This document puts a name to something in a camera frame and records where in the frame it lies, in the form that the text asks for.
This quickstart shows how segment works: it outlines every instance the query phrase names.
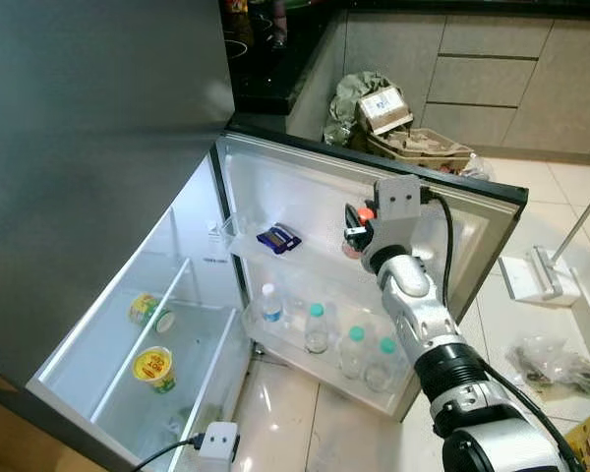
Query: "black cable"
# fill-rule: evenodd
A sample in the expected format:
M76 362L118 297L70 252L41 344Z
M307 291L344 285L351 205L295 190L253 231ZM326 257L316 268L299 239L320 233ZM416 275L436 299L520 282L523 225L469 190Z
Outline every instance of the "black cable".
M169 450L175 449L175 448L179 447L180 445L192 444L195 447L195 449L200 449L201 448L201 444L204 441L204 436L205 436L205 434L204 433L201 433L201 434L196 435L196 436L193 436L192 438L189 438L187 440L183 440L183 441L179 441L179 442L170 444L167 447L165 447L164 449L160 449L158 452L156 452L155 454L153 454L149 458L143 460L140 464L138 464L136 467L134 467L133 469L131 469L131 472L139 472L139 471L141 471L143 469L143 467L145 467L149 463L151 463L154 460L156 460L159 456L164 455Z
M540 407L536 405L535 402L531 398L529 398L529 396L524 391L522 391L520 388L515 386L510 381L508 381L496 369L494 369L490 364L488 364L485 361L485 359L480 358L480 362L485 372L490 374L490 376L492 376L497 382L499 382L500 384L502 384L502 386L509 390L513 394L513 396L515 396L520 401L520 403L526 406L529 409L529 411L533 413L535 417L540 421L540 423L542 423L542 426L546 428L546 430L558 444L558 449L560 450L561 456L563 457L563 460L565 460L568 464L568 468L570 469L570 471L585 472L585 467L583 467L581 465L581 462L579 462L579 459L577 459L577 456L574 454L572 448L570 447L570 444L568 444L566 439L561 435L561 433L551 422L551 420L549 420L547 415L544 414Z
M442 303L445 307L448 306L448 282L450 280L450 267L452 266L452 251L454 249L454 228L452 227L452 214L450 207L444 197L438 194L432 194L433 199L437 200L443 209L445 215L445 223L447 226L447 241L445 243L445 266L443 268L443 282L442 282Z

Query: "blue bottle cap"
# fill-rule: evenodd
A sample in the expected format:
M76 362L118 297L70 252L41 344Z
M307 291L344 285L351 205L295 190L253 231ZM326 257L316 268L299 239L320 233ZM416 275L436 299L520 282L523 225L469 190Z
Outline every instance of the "blue bottle cap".
M384 337L381 341L381 351L384 354L393 354L393 352L395 351L395 342L393 341L393 339Z
M350 328L350 339L353 341L359 342L365 339L365 330L362 329L360 326L352 326Z
M324 314L324 306L321 303L311 305L311 317L318 318Z

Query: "wooden floor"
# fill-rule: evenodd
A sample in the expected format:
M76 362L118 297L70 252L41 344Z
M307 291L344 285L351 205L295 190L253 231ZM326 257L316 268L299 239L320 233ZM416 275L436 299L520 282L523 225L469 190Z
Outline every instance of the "wooden floor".
M0 405L0 472L104 470Z

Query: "small bottle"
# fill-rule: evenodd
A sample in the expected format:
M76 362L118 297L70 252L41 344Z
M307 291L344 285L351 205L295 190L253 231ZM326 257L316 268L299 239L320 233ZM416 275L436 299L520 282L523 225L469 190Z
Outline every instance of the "small bottle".
M327 324L324 317L324 307L319 303L311 305L311 314L306 319L304 338L308 352L321 354L327 349Z
M365 384L373 391L386 391L395 377L395 342L388 337L381 341L380 351L365 368Z
M341 372L348 379L358 379L363 370L363 339L365 330L360 326L352 326L348 336L341 339Z
M266 283L263 285L263 300L261 302L263 319L266 322L275 323L282 315L282 302L275 291L275 285Z

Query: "refrigerator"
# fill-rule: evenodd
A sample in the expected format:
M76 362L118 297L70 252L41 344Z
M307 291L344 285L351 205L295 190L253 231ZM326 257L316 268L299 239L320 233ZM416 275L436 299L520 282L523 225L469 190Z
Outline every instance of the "refrigerator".
M342 252L345 204L398 174L448 201L458 323L526 204L525 189L228 127L232 112L216 2L0 2L0 376L14 387L0 402L108 470L230 420L253 342L401 421L419 391L401 346L386 391L338 368L352 325L368 349L395 337L376 278ZM445 219L421 212L413 254L441 287ZM259 243L275 222L302 243ZM259 317L268 282L287 323ZM143 294L174 314L168 330L132 321ZM314 303L322 354L304 347ZM134 376L152 346L172 353L168 391ZM186 447L146 470L193 467Z

